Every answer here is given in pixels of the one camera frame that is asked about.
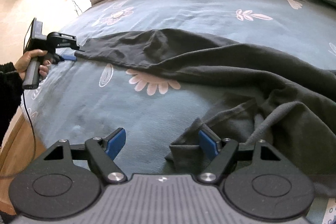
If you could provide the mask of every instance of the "fuzzy black sweater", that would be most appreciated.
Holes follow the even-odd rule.
[[[13,63],[0,65],[0,146],[18,106],[21,104],[22,79]]]

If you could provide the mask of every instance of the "hand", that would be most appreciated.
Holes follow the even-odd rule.
[[[20,59],[16,62],[14,65],[16,71],[19,73],[21,79],[23,80],[26,75],[26,70],[28,68],[28,65],[30,63],[30,60],[37,56],[45,56],[47,54],[47,51],[42,50],[33,50],[29,52],[25,52],[23,56],[20,57]],[[47,67],[50,65],[49,60],[44,60],[43,64],[39,68],[39,74],[44,78],[47,77],[47,74],[49,72],[49,68]]]

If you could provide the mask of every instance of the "blue bedsheet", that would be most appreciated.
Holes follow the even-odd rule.
[[[320,0],[107,0],[61,32],[76,35],[83,45],[89,37],[155,28],[211,33],[336,68],[336,10]],[[35,131],[47,147],[58,139],[83,143],[124,127],[126,145],[115,162],[130,175],[168,172],[169,144],[223,88],[78,59],[54,66],[37,90],[25,92]]]

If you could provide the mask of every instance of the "flower print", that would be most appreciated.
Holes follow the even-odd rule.
[[[124,5],[126,2],[127,2],[127,0],[124,0],[124,1],[121,1],[121,2],[118,2],[118,3],[112,3],[110,6],[108,6],[107,8],[105,8],[103,10],[103,12],[105,12],[109,8],[118,9],[118,8],[122,7],[122,5]]]
[[[149,96],[154,95],[158,87],[161,94],[167,93],[169,85],[176,90],[181,88],[181,85],[176,80],[156,77],[154,75],[149,75],[145,72],[140,72],[133,69],[128,69],[126,73],[128,75],[135,75],[128,81],[130,84],[136,84],[134,88],[135,91],[143,90],[148,84],[147,94]]]
[[[43,87],[44,83],[46,82],[47,78],[48,78],[48,77],[44,78],[44,79],[40,82],[38,88],[35,89],[35,90],[33,91],[33,94],[31,95],[32,100],[35,100],[35,99],[37,98],[37,96],[40,94],[40,92],[41,92],[41,90],[42,90],[42,87]]]
[[[333,50],[333,51],[329,51],[329,52],[336,56],[336,46],[332,43],[329,43],[329,46]]]
[[[262,15],[262,14],[253,14],[252,10],[246,10],[246,11],[242,11],[242,9],[238,9],[236,11],[236,17],[241,20],[244,21],[244,19],[249,20],[249,21],[253,21],[253,18],[258,18],[258,19],[263,19],[263,20],[272,20],[273,18],[266,16],[266,15]]]
[[[101,74],[101,77],[99,79],[99,86],[101,88],[105,87],[111,80],[113,76],[113,66],[112,64],[107,64]]]
[[[32,109],[31,108],[28,108],[27,111],[28,111],[28,115],[30,117],[31,122],[32,123],[35,122],[35,120],[37,118],[37,114],[38,114],[37,111],[35,111],[34,113],[32,113]],[[23,111],[23,114],[26,117],[26,119],[28,119],[28,116],[27,116],[27,114],[26,114],[25,111]]]
[[[295,0],[287,0],[290,6],[292,6],[293,9],[299,10],[302,8],[302,4],[300,2],[297,2]]]
[[[114,14],[111,14],[109,17],[103,18],[100,23],[106,23],[107,25],[113,25],[121,20],[123,17],[128,17],[133,14],[134,7],[128,7],[124,10],[117,10]]]
[[[93,24],[91,25],[91,27],[96,26],[96,25],[99,23],[99,21],[100,21],[105,15],[106,15],[106,14],[102,14],[98,19],[96,19],[96,21],[93,22]]]

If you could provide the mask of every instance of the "small screen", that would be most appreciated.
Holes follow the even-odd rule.
[[[33,22],[34,22],[34,21],[32,21],[32,23],[30,24],[29,29],[28,29],[28,31],[27,31],[27,34],[26,34],[26,36],[25,36],[25,46],[24,46],[25,51],[27,50],[27,47],[28,47],[29,42],[30,42],[30,38],[32,37],[32,26],[33,26]]]

